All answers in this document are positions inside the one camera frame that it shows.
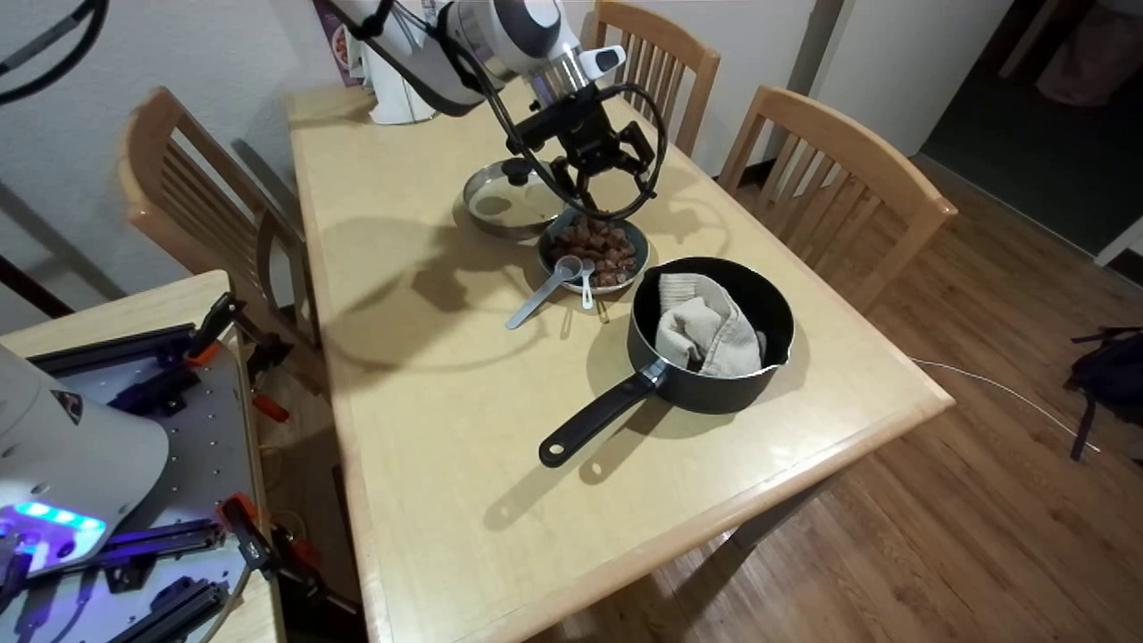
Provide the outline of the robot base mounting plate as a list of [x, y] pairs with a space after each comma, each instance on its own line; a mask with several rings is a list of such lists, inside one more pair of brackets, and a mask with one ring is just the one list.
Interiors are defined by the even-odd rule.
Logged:
[[3, 340], [0, 643], [283, 643], [227, 527], [260, 493], [217, 273]]

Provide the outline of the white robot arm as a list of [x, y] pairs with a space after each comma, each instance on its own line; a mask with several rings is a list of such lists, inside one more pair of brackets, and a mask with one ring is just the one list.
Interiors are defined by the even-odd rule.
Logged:
[[605, 85], [621, 46], [584, 46], [563, 0], [321, 0], [346, 32], [376, 52], [439, 115], [485, 104], [505, 148], [574, 213], [605, 217], [591, 184], [627, 172], [636, 198], [659, 198], [668, 127], [645, 85]]

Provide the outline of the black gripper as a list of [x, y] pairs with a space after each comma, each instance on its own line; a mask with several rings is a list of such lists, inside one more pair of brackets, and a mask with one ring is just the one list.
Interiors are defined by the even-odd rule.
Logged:
[[[609, 102], [634, 93], [651, 109], [651, 134], [640, 122], [610, 127]], [[505, 122], [508, 150], [522, 157], [574, 213], [588, 217], [634, 217], [659, 198], [661, 180], [661, 112], [636, 84], [618, 88], [584, 88], [551, 109], [534, 109], [524, 122]], [[592, 198], [592, 180], [621, 172], [634, 198], [605, 212]]]

